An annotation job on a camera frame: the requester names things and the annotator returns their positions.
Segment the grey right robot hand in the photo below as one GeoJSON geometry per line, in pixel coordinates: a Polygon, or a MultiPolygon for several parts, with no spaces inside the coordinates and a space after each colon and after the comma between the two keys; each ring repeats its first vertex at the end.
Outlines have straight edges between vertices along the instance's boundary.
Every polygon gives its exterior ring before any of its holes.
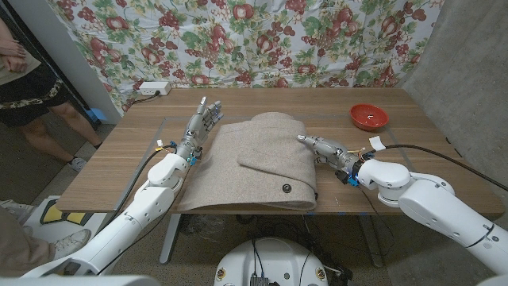
{"type": "Polygon", "coordinates": [[[335,170],[352,174],[354,165],[360,163],[357,155],[337,141],[306,135],[298,135],[297,140],[314,151],[317,163],[328,164],[335,170]]]}

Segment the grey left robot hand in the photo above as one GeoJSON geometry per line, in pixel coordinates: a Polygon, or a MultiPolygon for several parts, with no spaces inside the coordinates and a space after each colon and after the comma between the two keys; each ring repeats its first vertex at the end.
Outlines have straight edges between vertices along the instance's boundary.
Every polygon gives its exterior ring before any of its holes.
{"type": "Polygon", "coordinates": [[[221,101],[206,105],[207,98],[203,97],[196,113],[187,124],[183,138],[176,147],[176,154],[184,159],[200,157],[202,145],[208,138],[209,132],[221,120],[221,101]]]}

